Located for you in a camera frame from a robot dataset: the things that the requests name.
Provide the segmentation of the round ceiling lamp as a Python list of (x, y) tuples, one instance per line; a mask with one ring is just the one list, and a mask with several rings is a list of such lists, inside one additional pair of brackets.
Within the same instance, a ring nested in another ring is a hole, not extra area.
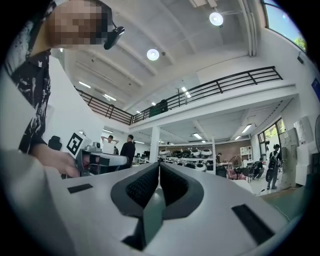
[(209, 21), (214, 25), (214, 26), (221, 26), (224, 22), (223, 16), (218, 13), (218, 12), (212, 12), (209, 15)]
[(160, 54), (158, 50), (152, 48), (147, 51), (146, 56), (150, 61), (156, 61), (160, 57)]

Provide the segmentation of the black balcony railing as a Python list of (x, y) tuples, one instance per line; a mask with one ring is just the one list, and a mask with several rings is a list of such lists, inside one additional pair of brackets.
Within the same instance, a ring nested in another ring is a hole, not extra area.
[(257, 86), (262, 83), (280, 81), (282, 79), (275, 66), (242, 71), (200, 84), (186, 91), (179, 89), (175, 95), (163, 99), (159, 103), (142, 111), (138, 111), (135, 115), (91, 96), (80, 89), (76, 89), (76, 91), (94, 113), (130, 126), (167, 111), (180, 108), (188, 103), (224, 94), (235, 89)]

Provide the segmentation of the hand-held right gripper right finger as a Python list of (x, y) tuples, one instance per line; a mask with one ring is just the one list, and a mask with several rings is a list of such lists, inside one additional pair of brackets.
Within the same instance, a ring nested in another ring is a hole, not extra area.
[[(197, 180), (204, 196), (186, 218), (165, 220), (146, 246), (153, 256), (268, 256), (281, 242), (288, 220), (260, 197), (226, 178), (171, 166), (175, 171)], [(239, 220), (233, 207), (246, 205), (273, 233), (262, 244)]]

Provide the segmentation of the blue wall sign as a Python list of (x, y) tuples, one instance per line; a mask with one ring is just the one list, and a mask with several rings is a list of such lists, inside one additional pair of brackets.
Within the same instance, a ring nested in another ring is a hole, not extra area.
[(313, 80), (311, 87), (313, 88), (314, 93), (316, 94), (318, 100), (320, 101), (320, 82), (317, 78)]

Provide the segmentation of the tall white cabinet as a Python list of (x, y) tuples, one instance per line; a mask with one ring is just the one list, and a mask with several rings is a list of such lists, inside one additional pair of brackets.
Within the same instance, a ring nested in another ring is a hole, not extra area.
[(302, 117), (293, 128), (280, 135), (283, 160), (281, 189), (306, 185), (312, 173), (312, 152), (316, 147), (310, 120)]

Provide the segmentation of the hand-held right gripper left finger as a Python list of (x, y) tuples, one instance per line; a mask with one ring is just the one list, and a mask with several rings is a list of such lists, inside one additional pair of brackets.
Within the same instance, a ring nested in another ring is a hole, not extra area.
[(75, 212), (102, 240), (112, 236), (148, 255), (160, 256), (150, 243), (160, 229), (158, 163), (112, 173), (67, 178), (61, 186), (68, 192)]

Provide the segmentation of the shelf of white domed robots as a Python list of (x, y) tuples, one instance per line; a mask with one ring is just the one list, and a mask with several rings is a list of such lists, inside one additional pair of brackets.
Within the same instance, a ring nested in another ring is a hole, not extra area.
[(158, 160), (200, 172), (213, 172), (216, 170), (215, 153), (212, 142), (161, 144), (158, 148)]

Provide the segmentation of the skylight window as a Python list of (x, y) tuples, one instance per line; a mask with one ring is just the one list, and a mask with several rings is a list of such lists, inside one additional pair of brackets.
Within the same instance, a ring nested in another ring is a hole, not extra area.
[(261, 4), (265, 13), (266, 27), (306, 52), (307, 42), (289, 15), (274, 0), (261, 0)]

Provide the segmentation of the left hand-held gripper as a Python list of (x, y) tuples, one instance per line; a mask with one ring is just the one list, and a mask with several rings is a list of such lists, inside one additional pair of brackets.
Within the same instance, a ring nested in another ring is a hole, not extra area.
[[(92, 141), (83, 131), (74, 132), (66, 145), (68, 153), (73, 157), (74, 164), (81, 177), (93, 175), (90, 163), (84, 166), (85, 156), (102, 153), (100, 142)], [(128, 157), (115, 154), (100, 154), (99, 164), (107, 167), (125, 166)]]

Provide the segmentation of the black floor fan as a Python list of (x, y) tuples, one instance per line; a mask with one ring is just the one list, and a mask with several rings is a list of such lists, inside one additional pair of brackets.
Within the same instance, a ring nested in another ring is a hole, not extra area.
[(237, 169), (239, 169), (242, 165), (242, 159), (239, 156), (233, 156), (227, 166), (227, 170), (231, 176), (236, 175)]

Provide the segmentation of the black-framed window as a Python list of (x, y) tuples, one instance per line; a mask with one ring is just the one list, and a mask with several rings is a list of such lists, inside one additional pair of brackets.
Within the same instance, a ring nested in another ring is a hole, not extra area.
[(260, 156), (264, 162), (270, 158), (270, 153), (274, 150), (274, 145), (281, 145), (280, 135), (286, 131), (282, 118), (277, 120), (273, 125), (258, 134)]

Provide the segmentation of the black office chair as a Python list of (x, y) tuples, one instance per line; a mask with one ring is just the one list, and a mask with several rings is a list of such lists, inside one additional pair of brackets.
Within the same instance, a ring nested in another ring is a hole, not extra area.
[(48, 141), (48, 147), (55, 151), (60, 151), (62, 148), (60, 139), (61, 138), (59, 136), (53, 135)]

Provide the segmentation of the person's left hand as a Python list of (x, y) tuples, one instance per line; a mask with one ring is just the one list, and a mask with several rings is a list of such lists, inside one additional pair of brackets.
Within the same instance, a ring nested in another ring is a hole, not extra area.
[(55, 160), (56, 169), (61, 174), (66, 174), (71, 178), (78, 178), (80, 176), (78, 169), (75, 166), (74, 158), (67, 152), (58, 152)]

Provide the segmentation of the person's left forearm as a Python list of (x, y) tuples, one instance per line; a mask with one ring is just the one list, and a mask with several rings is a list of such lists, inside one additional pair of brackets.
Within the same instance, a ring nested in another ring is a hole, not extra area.
[(37, 158), (40, 163), (45, 167), (52, 167), (65, 173), (64, 155), (60, 151), (53, 150), (45, 144), (37, 144), (33, 147), (30, 154)]

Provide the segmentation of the white cubby shelf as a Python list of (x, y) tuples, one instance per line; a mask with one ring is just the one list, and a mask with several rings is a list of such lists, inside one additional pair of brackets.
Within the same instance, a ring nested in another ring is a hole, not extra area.
[(244, 161), (252, 161), (253, 160), (253, 154), (252, 154), (252, 147), (251, 146), (245, 146), (240, 148), (240, 157)]

